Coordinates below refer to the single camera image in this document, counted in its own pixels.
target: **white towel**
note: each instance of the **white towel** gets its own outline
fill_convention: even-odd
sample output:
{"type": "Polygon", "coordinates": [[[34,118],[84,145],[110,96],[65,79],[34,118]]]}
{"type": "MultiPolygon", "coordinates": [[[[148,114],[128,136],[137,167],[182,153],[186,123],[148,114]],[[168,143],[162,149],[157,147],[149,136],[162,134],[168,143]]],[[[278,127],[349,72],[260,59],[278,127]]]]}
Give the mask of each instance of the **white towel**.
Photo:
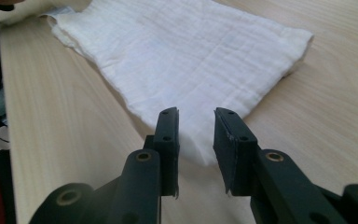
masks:
{"type": "Polygon", "coordinates": [[[95,62],[149,127],[177,106],[180,153],[203,165],[216,163],[213,111],[244,118],[312,39],[211,0],[94,0],[56,19],[53,33],[95,62]]]}

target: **white cloth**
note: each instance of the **white cloth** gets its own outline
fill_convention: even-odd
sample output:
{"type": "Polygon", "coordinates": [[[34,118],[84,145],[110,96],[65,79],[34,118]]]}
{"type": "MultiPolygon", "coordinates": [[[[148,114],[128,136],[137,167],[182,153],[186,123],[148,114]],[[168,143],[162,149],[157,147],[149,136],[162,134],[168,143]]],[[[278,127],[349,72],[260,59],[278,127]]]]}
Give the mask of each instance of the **white cloth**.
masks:
{"type": "Polygon", "coordinates": [[[204,165],[216,162],[213,111],[248,115],[312,39],[211,0],[94,0],[55,18],[53,33],[95,62],[148,126],[177,106],[180,153],[204,165]]]}

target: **wooden table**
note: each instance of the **wooden table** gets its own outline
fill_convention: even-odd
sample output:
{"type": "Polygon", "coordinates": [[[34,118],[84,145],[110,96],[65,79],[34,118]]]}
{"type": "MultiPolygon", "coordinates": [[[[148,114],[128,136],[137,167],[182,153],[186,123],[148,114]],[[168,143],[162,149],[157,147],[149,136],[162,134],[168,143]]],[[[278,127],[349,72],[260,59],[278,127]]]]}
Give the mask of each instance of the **wooden table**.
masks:
{"type": "MultiPolygon", "coordinates": [[[[305,62],[245,121],[262,148],[288,153],[315,184],[341,194],[358,183],[358,1],[220,2],[315,34],[305,62]]],[[[2,26],[0,40],[17,214],[26,223],[57,187],[98,188],[119,176],[153,132],[46,19],[2,26]]],[[[177,201],[163,199],[162,223],[255,222],[248,198],[225,195],[217,166],[180,160],[179,184],[177,201]]]]}

